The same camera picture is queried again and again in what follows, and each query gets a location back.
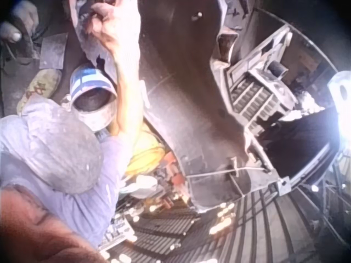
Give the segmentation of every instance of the worker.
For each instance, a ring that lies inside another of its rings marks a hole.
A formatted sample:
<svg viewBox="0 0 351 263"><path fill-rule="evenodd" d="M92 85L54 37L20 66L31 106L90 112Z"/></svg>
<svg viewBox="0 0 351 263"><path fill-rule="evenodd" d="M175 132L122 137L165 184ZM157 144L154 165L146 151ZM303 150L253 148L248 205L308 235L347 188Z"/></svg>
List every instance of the worker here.
<svg viewBox="0 0 351 263"><path fill-rule="evenodd" d="M143 121L139 90L140 15L136 0L96 3L87 32L117 68L118 111L101 143L99 181L69 195L43 183L21 160L1 153L1 246L10 262L105 262L97 251L115 213L118 183Z"/></svg>

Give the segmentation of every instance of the light blue shirt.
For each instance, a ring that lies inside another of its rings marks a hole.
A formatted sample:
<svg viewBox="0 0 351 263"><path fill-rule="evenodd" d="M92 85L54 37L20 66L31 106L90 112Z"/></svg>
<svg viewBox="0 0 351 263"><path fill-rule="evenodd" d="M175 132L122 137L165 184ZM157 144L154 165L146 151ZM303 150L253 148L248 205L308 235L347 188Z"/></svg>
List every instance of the light blue shirt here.
<svg viewBox="0 0 351 263"><path fill-rule="evenodd" d="M101 175L96 185L84 193L68 195L52 189L24 162L5 152L1 153L0 186L25 187L52 214L97 247L115 213L119 182L133 154L132 145L118 137L106 137L100 144L104 156Z"/></svg>

